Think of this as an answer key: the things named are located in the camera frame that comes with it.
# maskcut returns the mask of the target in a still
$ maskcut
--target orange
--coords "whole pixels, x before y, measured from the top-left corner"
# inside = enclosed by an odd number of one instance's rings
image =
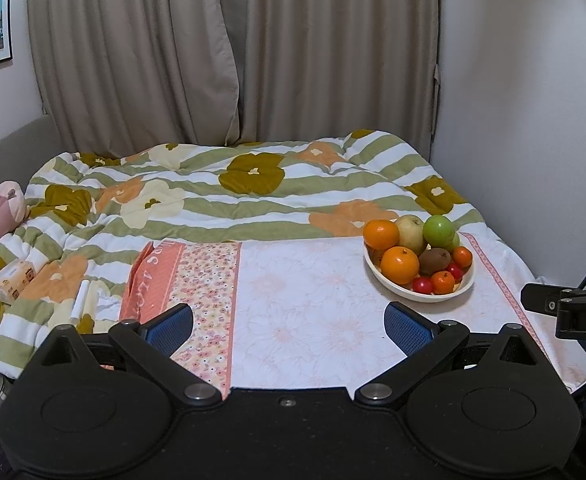
[[[453,261],[463,269],[470,267],[473,263],[473,253],[471,253],[466,247],[456,247],[453,249],[451,256]]]
[[[386,251],[400,241],[400,230],[390,220],[370,220],[362,234],[364,243],[378,251]]]
[[[447,270],[440,270],[431,276],[435,294],[450,294],[455,288],[455,278]]]
[[[406,247],[391,247],[382,256],[382,275],[396,285],[406,285],[420,272],[417,255]]]

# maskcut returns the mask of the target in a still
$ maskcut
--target bowl of fruit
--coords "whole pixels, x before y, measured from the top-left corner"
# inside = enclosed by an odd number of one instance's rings
[[[461,246],[452,222],[433,215],[364,225],[364,259],[373,275],[407,300],[438,303],[465,293],[473,285],[473,253]]]

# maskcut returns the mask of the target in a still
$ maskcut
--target green apple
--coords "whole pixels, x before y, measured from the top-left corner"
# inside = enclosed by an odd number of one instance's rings
[[[453,253],[453,249],[455,249],[456,247],[460,247],[461,243],[459,241],[459,234],[455,233],[455,236],[453,237],[453,241],[447,245],[446,247],[444,247],[444,249],[446,249],[449,253]]]
[[[442,215],[433,215],[424,222],[422,230],[424,239],[432,248],[447,248],[454,241],[455,226],[453,222]]]
[[[395,221],[397,230],[400,232],[398,245],[409,248],[420,256],[426,249],[426,240],[422,235],[424,222],[415,215],[404,215]]]

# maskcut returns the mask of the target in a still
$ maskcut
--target curtain fold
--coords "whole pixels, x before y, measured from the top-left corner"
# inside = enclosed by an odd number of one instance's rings
[[[65,149],[131,155],[239,137],[220,0],[28,0],[33,63]]]
[[[247,0],[242,141],[380,129],[428,158],[438,0]]]

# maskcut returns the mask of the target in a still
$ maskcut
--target wall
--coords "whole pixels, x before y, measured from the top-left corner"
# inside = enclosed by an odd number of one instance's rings
[[[586,0],[442,0],[431,162],[536,275],[586,273]]]
[[[10,13],[14,58],[0,63],[0,139],[42,114],[29,45],[26,0],[11,0]]]

